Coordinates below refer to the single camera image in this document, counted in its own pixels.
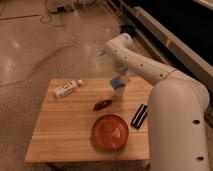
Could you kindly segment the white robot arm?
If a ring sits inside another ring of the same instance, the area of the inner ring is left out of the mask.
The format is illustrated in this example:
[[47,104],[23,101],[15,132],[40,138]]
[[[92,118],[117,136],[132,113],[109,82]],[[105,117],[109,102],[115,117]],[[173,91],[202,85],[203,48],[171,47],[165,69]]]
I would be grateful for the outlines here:
[[153,88],[148,97],[150,171],[210,171],[204,113],[208,89],[180,70],[131,50],[122,33],[106,42],[114,61]]

